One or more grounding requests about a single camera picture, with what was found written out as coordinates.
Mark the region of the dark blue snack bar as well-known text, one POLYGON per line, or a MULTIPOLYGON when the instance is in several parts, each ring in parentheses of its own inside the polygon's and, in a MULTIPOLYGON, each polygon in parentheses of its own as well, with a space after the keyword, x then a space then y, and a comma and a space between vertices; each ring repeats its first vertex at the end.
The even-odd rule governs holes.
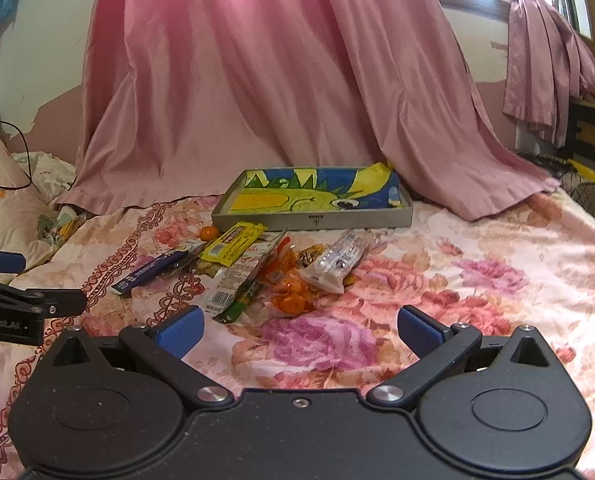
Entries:
POLYGON ((203 252, 204 243, 184 243, 165 254, 139 266, 136 270, 124 276, 113 284, 110 289, 118 296, 130 296, 132 291, 140 286, 151 283, 159 276, 184 266, 203 252))

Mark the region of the green white snack packet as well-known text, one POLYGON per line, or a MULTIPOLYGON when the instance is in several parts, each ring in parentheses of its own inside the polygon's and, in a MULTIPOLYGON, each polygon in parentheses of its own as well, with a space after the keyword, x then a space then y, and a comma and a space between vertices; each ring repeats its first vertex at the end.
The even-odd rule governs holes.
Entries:
POLYGON ((255 283, 257 274, 285 234, 285 230, 262 233, 232 266, 219 270, 201 302, 204 313, 220 323, 230 323, 239 318, 239 313, 235 313, 236 300, 255 283))

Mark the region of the yellow snack packet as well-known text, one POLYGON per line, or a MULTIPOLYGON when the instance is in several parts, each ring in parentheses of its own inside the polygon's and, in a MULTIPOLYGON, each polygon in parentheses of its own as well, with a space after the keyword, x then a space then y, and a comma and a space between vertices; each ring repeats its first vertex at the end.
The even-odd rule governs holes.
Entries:
POLYGON ((267 228, 260 223, 244 221, 235 223, 226 233, 206 246, 201 259, 220 266, 232 266, 266 231, 267 228))

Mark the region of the small orange fruit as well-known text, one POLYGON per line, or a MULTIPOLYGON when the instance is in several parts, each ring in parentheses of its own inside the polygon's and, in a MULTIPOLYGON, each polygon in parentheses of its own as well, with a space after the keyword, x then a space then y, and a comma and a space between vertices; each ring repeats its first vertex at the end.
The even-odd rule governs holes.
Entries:
POLYGON ((220 232, 216 226, 204 226, 200 230, 200 240, 203 240, 203 242, 211 242, 218 237, 220 237, 220 232))

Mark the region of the clear white snack packet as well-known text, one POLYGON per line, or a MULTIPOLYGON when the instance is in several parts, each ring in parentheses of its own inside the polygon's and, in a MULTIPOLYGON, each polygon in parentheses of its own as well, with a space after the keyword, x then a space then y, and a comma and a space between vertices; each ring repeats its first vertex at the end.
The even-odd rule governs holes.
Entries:
POLYGON ((328 294, 343 294, 344 280, 351 274, 367 249, 372 236, 366 230, 347 230, 299 276, 307 284, 328 294))

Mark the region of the orange candy bag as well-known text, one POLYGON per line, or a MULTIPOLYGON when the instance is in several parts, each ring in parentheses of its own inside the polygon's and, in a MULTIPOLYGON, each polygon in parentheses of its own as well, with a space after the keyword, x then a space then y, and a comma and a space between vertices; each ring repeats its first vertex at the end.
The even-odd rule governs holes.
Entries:
POLYGON ((315 310, 316 292, 301 278, 299 271, 314 263, 325 248, 325 245, 316 244, 296 250, 290 237, 284 236, 280 240, 258 274, 258 281, 270 289, 273 310, 289 318, 315 310))

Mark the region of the beige quilted pillow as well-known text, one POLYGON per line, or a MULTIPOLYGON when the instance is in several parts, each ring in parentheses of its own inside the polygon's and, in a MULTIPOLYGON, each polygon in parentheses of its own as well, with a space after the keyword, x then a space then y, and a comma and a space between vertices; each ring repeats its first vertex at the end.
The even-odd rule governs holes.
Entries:
POLYGON ((56 212, 0 140, 0 250, 22 254, 27 269, 39 266, 54 253, 46 234, 55 219, 56 212))

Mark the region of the grey tray with colourful liner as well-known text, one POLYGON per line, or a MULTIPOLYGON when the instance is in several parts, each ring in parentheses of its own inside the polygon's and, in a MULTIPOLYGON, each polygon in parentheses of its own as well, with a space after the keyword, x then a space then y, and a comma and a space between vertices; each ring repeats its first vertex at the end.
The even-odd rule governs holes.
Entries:
POLYGON ((377 162, 244 170, 212 211, 212 223, 222 232, 240 221, 270 231, 406 229, 412 214, 398 174, 377 162))

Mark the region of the black fan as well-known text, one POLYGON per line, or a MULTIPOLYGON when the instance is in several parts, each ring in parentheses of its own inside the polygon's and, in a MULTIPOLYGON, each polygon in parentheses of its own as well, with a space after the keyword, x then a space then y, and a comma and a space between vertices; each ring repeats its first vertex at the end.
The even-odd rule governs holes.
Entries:
POLYGON ((595 218, 595 170, 568 171, 561 178, 561 186, 575 203, 595 218))

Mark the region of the large pink curtain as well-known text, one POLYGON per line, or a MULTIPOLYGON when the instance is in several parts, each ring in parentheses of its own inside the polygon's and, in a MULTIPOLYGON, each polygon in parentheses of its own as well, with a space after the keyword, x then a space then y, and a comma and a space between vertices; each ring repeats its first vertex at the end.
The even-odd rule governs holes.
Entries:
POLYGON ((557 186, 497 139, 439 0, 96 0, 66 204, 227 190, 247 168, 391 165, 473 221, 557 186))

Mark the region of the small tied pink curtain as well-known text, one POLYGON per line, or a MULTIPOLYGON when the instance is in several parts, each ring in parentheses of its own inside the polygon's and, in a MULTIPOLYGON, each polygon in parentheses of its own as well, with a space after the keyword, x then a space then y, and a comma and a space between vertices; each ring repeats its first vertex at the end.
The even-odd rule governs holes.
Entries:
POLYGON ((503 113, 562 148, 570 99, 595 103, 595 57, 545 0, 505 1, 510 12, 503 113))

